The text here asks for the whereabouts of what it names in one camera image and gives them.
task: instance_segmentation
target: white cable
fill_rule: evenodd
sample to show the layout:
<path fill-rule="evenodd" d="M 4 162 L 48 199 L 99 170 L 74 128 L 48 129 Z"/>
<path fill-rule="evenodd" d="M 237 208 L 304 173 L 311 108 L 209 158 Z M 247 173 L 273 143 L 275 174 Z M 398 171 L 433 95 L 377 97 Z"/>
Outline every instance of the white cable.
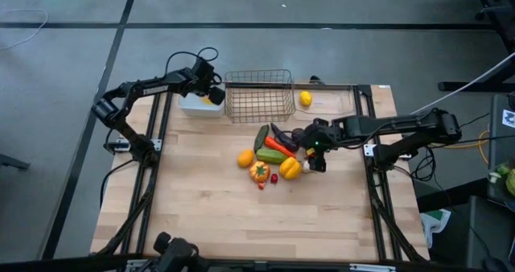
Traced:
<path fill-rule="evenodd" d="M 44 9 L 12 9 L 12 10 L 2 10 L 1 12 L 2 13 L 9 13 L 9 12 L 16 12 L 16 11 L 42 11 L 44 14 L 45 14 L 45 20 L 44 22 L 38 27 L 37 30 L 35 30 L 34 34 L 32 34 L 30 37 L 26 38 L 26 39 L 23 39 L 17 43 L 13 43 L 11 44 L 10 46 L 7 46 L 7 47 L 0 47 L 0 51 L 3 51 L 3 50 L 7 50 L 7 49 L 10 49 L 12 47 L 16 47 L 18 46 L 19 44 L 22 44 L 22 43 L 25 43 L 26 41 L 28 41 L 29 39 L 32 39 L 35 35 L 37 35 L 39 33 L 39 30 L 41 30 L 41 28 L 47 23 L 48 21 L 48 12 Z"/>
<path fill-rule="evenodd" d="M 457 89 L 456 91 L 454 91 L 453 93 L 449 93 L 447 94 L 446 96 L 444 97 L 441 97 L 440 99 L 436 100 L 436 101 L 433 101 L 432 103 L 428 104 L 428 105 L 425 105 L 424 107 L 422 107 L 421 109 L 418 109 L 416 111 L 413 111 L 411 114 L 415 114 L 415 113 L 418 113 L 419 111 L 422 111 L 424 109 L 426 109 L 427 107 L 430 107 L 444 99 L 447 99 L 449 98 L 450 96 L 458 93 L 459 91 L 467 88 L 468 86 L 470 86 L 471 84 L 474 84 L 476 83 L 478 80 L 483 80 L 485 77 L 489 77 L 491 75 L 491 73 L 493 73 L 497 68 L 499 68 L 502 64 L 506 63 L 508 60 L 512 59 L 513 57 L 515 56 L 515 52 L 509 56 L 507 56 L 504 60 L 502 60 L 499 64 L 497 64 L 495 67 L 489 69 L 487 72 L 485 72 L 483 75 L 481 76 L 478 76 L 476 79 L 474 79 L 473 81 L 471 81 L 470 83 L 466 84 L 465 86 L 461 87 L 460 89 Z"/>

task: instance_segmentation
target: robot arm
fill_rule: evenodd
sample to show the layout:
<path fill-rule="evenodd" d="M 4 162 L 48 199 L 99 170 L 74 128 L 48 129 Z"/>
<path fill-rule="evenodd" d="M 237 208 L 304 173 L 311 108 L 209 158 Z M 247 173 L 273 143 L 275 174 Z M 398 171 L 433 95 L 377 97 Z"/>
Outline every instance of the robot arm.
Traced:
<path fill-rule="evenodd" d="M 169 72 L 163 77 L 149 80 L 122 83 L 118 88 L 108 91 L 92 107 L 93 113 L 105 126 L 118 131 L 130 144 L 129 152 L 133 158 L 144 166 L 151 166 L 157 159 L 154 143 L 145 135 L 137 134 L 126 122 L 126 117 L 132 110 L 133 104 L 141 97 L 157 93 L 178 93 L 186 97 L 189 93 L 197 96 L 209 96 L 216 105 L 225 98 L 225 91 L 216 87 L 214 67 L 206 60 L 198 57 L 193 68 L 183 68 Z M 122 107 L 114 103 L 115 98 L 125 98 Z M 109 146 L 104 146 L 113 153 Z"/>
<path fill-rule="evenodd" d="M 461 139 L 456 117 L 446 111 L 433 109 L 426 113 L 372 118 L 349 116 L 329 122 L 316 118 L 313 123 L 297 135 L 299 145 L 306 150 L 313 149 L 315 156 L 309 158 L 310 169 L 326 169 L 323 154 L 338 148 L 356 149 L 362 147 L 375 135 L 412 133 L 391 145 L 376 145 L 374 161 L 378 168 L 391 169 L 400 155 L 417 154 L 417 149 L 431 143 L 456 143 Z"/>

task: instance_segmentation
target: green cucumber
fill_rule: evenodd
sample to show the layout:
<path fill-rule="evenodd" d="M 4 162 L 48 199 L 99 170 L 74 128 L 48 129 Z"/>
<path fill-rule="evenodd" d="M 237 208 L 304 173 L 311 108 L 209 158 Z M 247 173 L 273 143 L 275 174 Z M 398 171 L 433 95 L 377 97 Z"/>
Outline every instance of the green cucumber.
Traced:
<path fill-rule="evenodd" d="M 254 152 L 258 152 L 258 149 L 263 146 L 263 143 L 265 143 L 265 138 L 268 136 L 268 124 L 261 126 L 259 129 L 259 132 L 257 132 L 256 139 L 254 140 Z"/>
<path fill-rule="evenodd" d="M 265 163 L 282 163 L 288 159 L 288 155 L 283 154 L 281 151 L 269 150 L 261 148 L 256 151 L 257 159 Z"/>

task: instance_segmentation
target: purple eggplant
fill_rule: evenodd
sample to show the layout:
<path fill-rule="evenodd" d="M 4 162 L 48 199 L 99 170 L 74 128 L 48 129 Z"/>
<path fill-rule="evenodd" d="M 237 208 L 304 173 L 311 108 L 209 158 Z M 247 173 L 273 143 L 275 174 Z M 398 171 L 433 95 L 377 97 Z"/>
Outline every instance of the purple eggplant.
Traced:
<path fill-rule="evenodd" d="M 276 140 L 283 144 L 285 148 L 291 152 L 299 150 L 299 145 L 297 145 L 297 143 L 295 143 L 288 135 L 282 132 L 274 123 L 270 123 L 270 128 L 274 132 Z"/>

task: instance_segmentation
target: yellow bell pepper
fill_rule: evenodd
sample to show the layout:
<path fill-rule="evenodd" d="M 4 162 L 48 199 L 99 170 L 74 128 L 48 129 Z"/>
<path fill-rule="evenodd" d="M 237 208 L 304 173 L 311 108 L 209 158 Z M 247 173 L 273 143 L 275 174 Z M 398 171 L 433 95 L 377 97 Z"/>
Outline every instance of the yellow bell pepper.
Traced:
<path fill-rule="evenodd" d="M 284 177 L 284 179 L 296 179 L 300 175 L 300 171 L 302 171 L 302 167 L 300 163 L 295 158 L 288 158 L 279 167 L 279 173 Z"/>

